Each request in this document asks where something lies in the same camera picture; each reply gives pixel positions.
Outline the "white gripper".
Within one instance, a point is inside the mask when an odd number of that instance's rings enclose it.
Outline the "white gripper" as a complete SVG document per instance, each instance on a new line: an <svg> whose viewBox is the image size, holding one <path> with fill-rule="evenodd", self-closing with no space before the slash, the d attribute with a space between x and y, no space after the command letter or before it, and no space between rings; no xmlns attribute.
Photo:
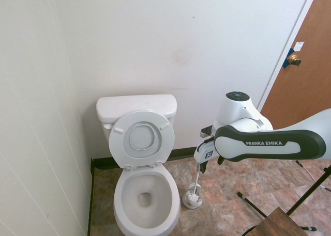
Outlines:
<svg viewBox="0 0 331 236"><path fill-rule="evenodd" d="M219 156L219 153L215 149L214 137L204 140L195 150L194 159L200 164L200 172L206 172L207 161ZM218 158L218 165L224 162L223 157Z"/></svg>

